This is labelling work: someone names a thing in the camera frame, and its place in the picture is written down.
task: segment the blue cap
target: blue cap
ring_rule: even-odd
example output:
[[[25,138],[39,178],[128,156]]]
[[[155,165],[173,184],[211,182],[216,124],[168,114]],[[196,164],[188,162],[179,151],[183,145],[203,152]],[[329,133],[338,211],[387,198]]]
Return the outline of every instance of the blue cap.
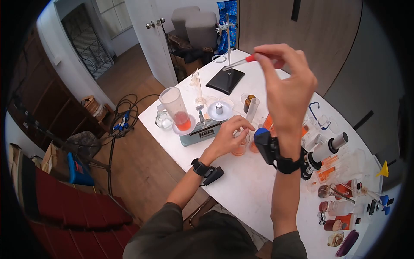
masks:
[[[381,196],[381,197],[380,197],[380,200],[381,200],[381,204],[382,204],[383,206],[387,205],[387,203],[388,203],[388,195]]]
[[[390,213],[390,210],[390,207],[384,207],[382,211],[384,211],[385,215],[388,215]]]
[[[253,140],[256,140],[256,136],[259,136],[260,134],[263,134],[265,132],[269,132],[266,128],[258,128],[253,136]]]

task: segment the hand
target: hand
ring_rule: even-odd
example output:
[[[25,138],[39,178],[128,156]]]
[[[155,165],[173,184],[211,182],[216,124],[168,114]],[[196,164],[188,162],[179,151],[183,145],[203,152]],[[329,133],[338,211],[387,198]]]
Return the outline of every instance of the hand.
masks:
[[[318,81],[309,69],[305,54],[286,44],[261,45],[255,47],[254,51],[255,59],[260,63],[265,74],[267,107],[279,142],[282,141],[282,145],[285,142],[286,145],[297,146],[297,143],[300,145],[302,121],[318,85]],[[278,61],[273,64],[270,59]],[[275,68],[281,68],[285,63],[291,69],[291,76],[281,80]]]
[[[240,127],[243,131],[237,138],[234,138],[234,131],[240,131]],[[221,125],[213,143],[204,151],[199,161],[209,166],[218,157],[230,153],[246,138],[249,130],[254,131],[255,128],[241,115],[231,117]]]

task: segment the gray chair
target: gray chair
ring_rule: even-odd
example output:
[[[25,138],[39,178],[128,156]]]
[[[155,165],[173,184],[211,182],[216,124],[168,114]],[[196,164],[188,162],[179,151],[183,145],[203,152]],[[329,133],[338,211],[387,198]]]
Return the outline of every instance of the gray chair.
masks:
[[[187,30],[185,29],[185,21],[189,15],[199,12],[200,8],[198,6],[181,7],[173,11],[171,21],[173,22],[177,36],[188,41]]]
[[[199,12],[189,14],[185,22],[188,40],[193,48],[216,48],[217,16],[215,12]]]

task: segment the blue container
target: blue container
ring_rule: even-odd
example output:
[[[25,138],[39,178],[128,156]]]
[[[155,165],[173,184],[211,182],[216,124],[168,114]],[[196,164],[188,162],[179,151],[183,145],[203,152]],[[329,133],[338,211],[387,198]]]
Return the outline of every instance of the blue container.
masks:
[[[82,166],[82,163],[74,158],[71,152],[67,154],[67,162],[69,164],[70,172],[69,183],[95,186],[94,180],[88,174],[89,167],[85,168]]]

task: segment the wooden floor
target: wooden floor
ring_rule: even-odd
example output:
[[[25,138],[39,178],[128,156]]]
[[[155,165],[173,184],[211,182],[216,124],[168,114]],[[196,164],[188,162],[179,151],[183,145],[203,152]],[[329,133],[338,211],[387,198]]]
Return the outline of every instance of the wooden floor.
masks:
[[[97,83],[115,105],[130,93],[140,99],[148,94],[159,94],[165,89],[153,77],[139,44],[119,56]],[[157,98],[151,96],[142,100],[138,104],[138,111],[144,111]],[[103,146],[95,159],[107,163],[110,148],[110,145]],[[106,188],[106,171],[93,168],[91,173]],[[142,222],[164,205],[168,194],[184,174],[140,121],[133,131],[115,142],[112,159],[113,194],[121,197],[127,208]],[[199,188],[184,208],[183,217],[191,214],[207,197],[208,194]]]

